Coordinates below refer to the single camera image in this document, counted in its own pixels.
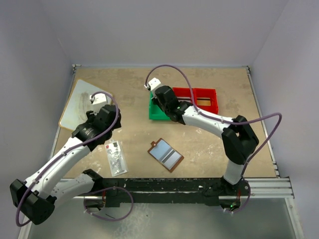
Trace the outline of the white magnetic stripe card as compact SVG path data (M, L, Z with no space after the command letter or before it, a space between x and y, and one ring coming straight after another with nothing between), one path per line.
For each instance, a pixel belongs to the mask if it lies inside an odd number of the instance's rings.
M167 155L165 155L163 157L163 159L161 160L162 163L165 163L173 154L175 153L174 150L172 150L171 152L169 152Z

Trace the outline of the brown leather card holder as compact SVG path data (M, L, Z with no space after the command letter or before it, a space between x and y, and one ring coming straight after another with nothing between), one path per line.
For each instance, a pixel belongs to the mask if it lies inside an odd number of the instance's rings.
M162 163L161 160L163 159L163 157L172 150L174 150L175 153L165 163ZM148 150L148 153L170 173L172 173L176 169L176 167L184 160L184 156L182 156L181 153L179 153L162 138L158 139L157 141L151 142L151 147Z

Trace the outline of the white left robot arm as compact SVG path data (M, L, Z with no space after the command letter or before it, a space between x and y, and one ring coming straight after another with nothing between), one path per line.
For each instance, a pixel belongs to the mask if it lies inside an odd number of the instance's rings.
M10 184L13 204L17 208L16 224L23 227L19 214L39 225L46 221L55 207L73 196L90 193L98 195L103 178L92 169L71 180L65 188L58 187L62 177L82 158L112 137L112 131L121 127L121 114L116 105L104 105L97 114L86 113L87 120L78 125L64 146L42 168L25 180Z

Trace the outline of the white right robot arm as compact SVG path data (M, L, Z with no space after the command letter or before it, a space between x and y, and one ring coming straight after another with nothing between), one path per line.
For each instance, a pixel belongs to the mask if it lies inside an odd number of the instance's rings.
M151 87L150 91L153 101L173 122L198 127L222 139L228 158L221 184L222 191L227 195L238 191L244 165L259 144L256 134L246 123L246 118L228 118L200 111L190 102L179 101L172 88L166 85L159 84Z

